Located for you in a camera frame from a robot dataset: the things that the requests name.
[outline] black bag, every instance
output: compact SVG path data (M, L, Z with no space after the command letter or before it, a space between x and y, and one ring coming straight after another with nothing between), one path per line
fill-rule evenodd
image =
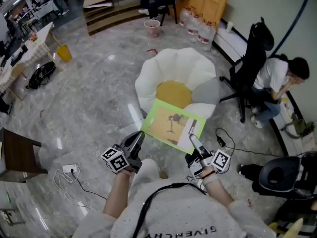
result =
M55 71L56 65L54 62L49 62L38 68L30 78L29 84L25 86L26 89L38 89L41 85L46 85L50 81L50 75ZM47 78L46 83L42 83L44 78Z

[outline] plastic water jug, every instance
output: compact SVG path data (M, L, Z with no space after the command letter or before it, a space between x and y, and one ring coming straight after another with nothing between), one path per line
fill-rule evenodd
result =
M191 34L191 35L197 35L198 34L198 29L199 29L201 24L202 24L202 19L199 17L198 14L195 14L188 21L187 32L189 34Z
M183 8L181 13L180 13L179 24L181 26L186 26L190 16L191 16L190 8L187 8L187 7Z
M216 34L216 23L211 23L210 21L207 24L201 24L198 29L197 39L201 43L201 47L204 50L210 50L212 46L212 41L214 35Z

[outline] power strip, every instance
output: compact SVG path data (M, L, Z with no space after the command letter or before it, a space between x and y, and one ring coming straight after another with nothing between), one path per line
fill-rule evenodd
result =
M77 172L77 165L72 164L72 165L64 165L63 166L64 173L71 173L72 169L73 169L73 172Z

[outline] yellow bucket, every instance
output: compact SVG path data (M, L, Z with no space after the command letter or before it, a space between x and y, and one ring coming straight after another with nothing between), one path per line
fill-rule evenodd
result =
M57 54L63 59L64 62L69 62L73 58L66 44L61 45L57 49Z

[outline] person's sleeve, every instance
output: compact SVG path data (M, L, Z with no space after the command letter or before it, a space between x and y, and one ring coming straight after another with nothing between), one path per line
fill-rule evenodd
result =
M88 214L72 238L110 238L110 232L116 218L103 213Z
M244 202L234 201L228 207L230 215L250 238L272 238L276 233L269 228Z
M270 87L276 93L278 93L279 90L281 90L285 77L286 77L287 66L284 68L282 67L283 65L284 64L276 64L276 68L272 69Z

